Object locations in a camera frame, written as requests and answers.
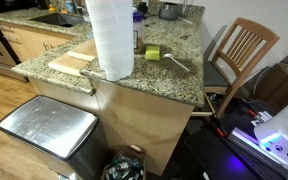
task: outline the kitchen island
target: kitchen island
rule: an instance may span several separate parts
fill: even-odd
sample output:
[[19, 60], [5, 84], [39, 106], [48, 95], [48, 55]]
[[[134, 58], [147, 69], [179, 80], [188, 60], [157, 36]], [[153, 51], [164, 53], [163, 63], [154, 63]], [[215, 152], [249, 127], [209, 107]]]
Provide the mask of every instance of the kitchen island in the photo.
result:
[[[0, 21], [20, 25], [24, 21], [25, 26], [30, 26], [30, 20], [25, 19], [24, 14], [21, 16], [20, 11], [17, 13], [15, 17], [21, 18], [13, 16], [10, 20], [11, 17], [3, 13]], [[145, 20], [144, 42], [159, 45], [161, 54], [172, 53], [190, 72], [169, 59], [146, 61], [143, 55], [135, 55], [131, 76], [116, 82], [105, 80], [97, 59], [81, 69], [85, 78], [50, 69], [47, 65], [50, 61], [87, 40], [86, 35], [91, 32], [87, 23], [68, 33], [75, 34], [73, 40], [21, 63], [13, 71], [27, 76], [33, 85], [41, 81], [96, 99], [98, 110], [93, 113], [102, 121], [109, 147], [113, 150], [130, 144], [143, 147], [147, 153], [147, 170], [161, 175], [193, 108], [204, 104], [199, 20], [195, 17], [191, 20], [193, 24], [177, 20], [169, 25], [162, 25], [156, 16]], [[33, 21], [32, 24], [32, 27], [43, 29], [44, 25], [46, 30], [53, 31], [53, 25]]]

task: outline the kitchen counter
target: kitchen counter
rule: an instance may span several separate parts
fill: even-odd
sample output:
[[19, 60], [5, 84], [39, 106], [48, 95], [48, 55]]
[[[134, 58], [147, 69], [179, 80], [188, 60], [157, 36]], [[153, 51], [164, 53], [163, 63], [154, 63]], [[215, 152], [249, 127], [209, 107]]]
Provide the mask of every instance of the kitchen counter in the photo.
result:
[[[68, 89], [88, 94], [93, 92], [93, 87], [87, 78], [105, 80], [105, 76], [97, 76], [93, 73], [104, 75], [97, 59], [80, 71], [87, 78], [66, 75], [50, 69], [47, 65], [53, 59], [84, 42], [87, 34], [91, 32], [90, 25], [83, 23], [72, 28], [64, 28], [29, 20], [47, 14], [49, 14], [47, 10], [36, 8], [0, 14], [0, 21], [75, 36], [64, 45], [25, 61], [12, 70]], [[158, 62], [145, 61], [143, 55], [136, 55], [132, 75], [113, 83], [197, 107], [203, 106], [203, 57], [199, 20], [200, 18], [196, 17], [193, 24], [177, 20], [167, 25], [160, 22], [156, 16], [145, 20], [144, 42], [160, 45], [161, 54], [172, 53], [178, 61], [191, 70], [190, 72], [186, 72], [169, 59], [161, 58]], [[165, 27], [164, 32], [159, 30], [161, 26]]]

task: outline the chair backrest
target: chair backrest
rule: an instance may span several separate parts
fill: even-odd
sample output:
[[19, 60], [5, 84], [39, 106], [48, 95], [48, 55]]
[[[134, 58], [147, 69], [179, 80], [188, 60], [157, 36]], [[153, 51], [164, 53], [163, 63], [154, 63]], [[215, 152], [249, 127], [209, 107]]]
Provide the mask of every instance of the chair backrest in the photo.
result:
[[217, 64], [219, 58], [225, 61], [236, 76], [232, 86], [240, 86], [278, 40], [278, 35], [261, 24], [237, 18], [220, 43], [212, 63], [230, 82]]

